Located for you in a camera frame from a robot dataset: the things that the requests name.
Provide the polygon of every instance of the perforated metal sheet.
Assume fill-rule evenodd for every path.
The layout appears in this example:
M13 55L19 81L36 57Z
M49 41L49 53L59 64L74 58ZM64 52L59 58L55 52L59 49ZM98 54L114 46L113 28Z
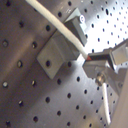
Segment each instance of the perforated metal sheet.
M127 1L39 1L63 22L79 7L86 18L87 52L102 51L127 38ZM0 30L1 128L107 127L102 89L86 77L81 58L63 64L53 80L37 62L37 54L55 31L46 19L24 0L1 0ZM112 117L118 97L110 86L108 98Z

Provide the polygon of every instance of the white cable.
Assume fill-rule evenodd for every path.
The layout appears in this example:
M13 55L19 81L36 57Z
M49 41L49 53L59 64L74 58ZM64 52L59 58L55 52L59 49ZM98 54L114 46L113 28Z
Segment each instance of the white cable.
M104 97L105 115L106 115L107 123L109 125L111 123L111 119L110 119L110 116L109 116L109 105L108 105L108 96L107 96L106 83L103 83L103 85L102 85L102 92L103 92L103 97Z
M37 0L26 1L41 15L43 15L49 22L51 22L71 43L73 43L80 51L85 60L87 59L88 55L86 54L80 40L67 27L65 27L63 23L61 23L49 10L47 10Z

